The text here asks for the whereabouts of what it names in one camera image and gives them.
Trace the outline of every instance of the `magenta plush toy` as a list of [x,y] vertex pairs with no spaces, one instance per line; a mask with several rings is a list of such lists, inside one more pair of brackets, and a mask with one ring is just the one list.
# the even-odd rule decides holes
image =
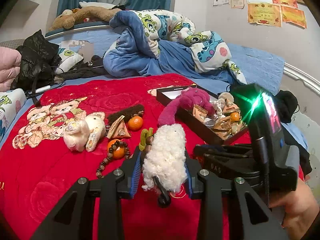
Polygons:
[[186,110],[193,109],[194,105],[199,105],[208,111],[208,115],[213,114],[213,106],[210,104],[209,94],[199,88],[188,87],[181,91],[181,95],[172,100],[162,111],[158,118],[158,126],[172,125],[175,123],[174,116],[178,107]]

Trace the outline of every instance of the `pink puffer jacket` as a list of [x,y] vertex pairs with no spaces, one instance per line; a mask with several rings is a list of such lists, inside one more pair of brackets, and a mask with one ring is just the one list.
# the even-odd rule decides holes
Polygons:
[[21,54],[15,49],[0,47],[0,92],[10,90],[10,85],[20,72]]

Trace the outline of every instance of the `red bedspread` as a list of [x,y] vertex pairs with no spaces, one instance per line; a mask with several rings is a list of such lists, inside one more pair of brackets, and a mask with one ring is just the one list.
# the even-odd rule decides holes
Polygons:
[[[163,110],[156,97],[147,91],[170,85],[185,86],[193,82],[177,74],[112,81],[91,81],[66,86],[44,93],[41,110],[32,107],[17,121],[0,153],[0,210],[21,240],[29,239],[57,201],[79,178],[96,179],[95,172],[106,156],[107,139],[94,152],[70,152],[61,138],[65,122],[93,112],[114,113],[135,104],[145,106],[143,127],[156,129]],[[192,152],[203,141],[182,123],[186,148]],[[43,134],[39,127],[47,128]],[[126,139],[131,152],[140,141],[140,131]],[[248,134],[238,142],[249,143]],[[103,174],[119,167],[123,160],[113,161]],[[157,196],[139,187],[133,200],[122,200],[126,239],[196,239],[200,201],[181,194],[172,198],[169,208],[157,206]],[[94,217],[93,239],[97,238],[97,215]],[[225,239],[228,221],[224,219]]]

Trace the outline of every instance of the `silver bolt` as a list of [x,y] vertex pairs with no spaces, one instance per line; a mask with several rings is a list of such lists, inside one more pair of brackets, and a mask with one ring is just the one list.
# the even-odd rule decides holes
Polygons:
[[116,175],[116,176],[120,176],[122,175],[123,171],[121,169],[116,169],[113,171],[113,174]]
[[87,182],[87,179],[85,177],[78,179],[79,184],[85,184],[86,182]]
[[207,176],[207,175],[209,175],[209,171],[208,170],[200,170],[200,174],[202,176]]
[[237,178],[236,178],[236,183],[238,183],[238,184],[244,184],[244,178],[237,177]]

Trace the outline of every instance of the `open box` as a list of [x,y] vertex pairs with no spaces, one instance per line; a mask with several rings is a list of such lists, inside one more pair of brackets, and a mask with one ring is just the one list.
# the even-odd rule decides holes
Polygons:
[[[218,96],[207,89],[204,89],[198,85],[191,85],[191,86],[184,86],[184,87],[170,87],[170,88],[161,88],[157,89],[157,100],[166,106],[169,104],[173,99],[181,94],[181,91],[188,88],[200,88],[206,91],[210,96],[210,102],[218,100]],[[247,132],[247,126],[241,129],[235,135],[229,137],[226,140],[221,139],[217,134],[215,134],[210,128],[206,127],[204,123],[200,122],[196,119],[192,113],[189,111],[182,109],[181,107],[178,108],[176,116],[180,118],[194,133],[196,133],[202,140],[204,140],[208,144],[231,144],[239,137],[241,137],[245,132]]]

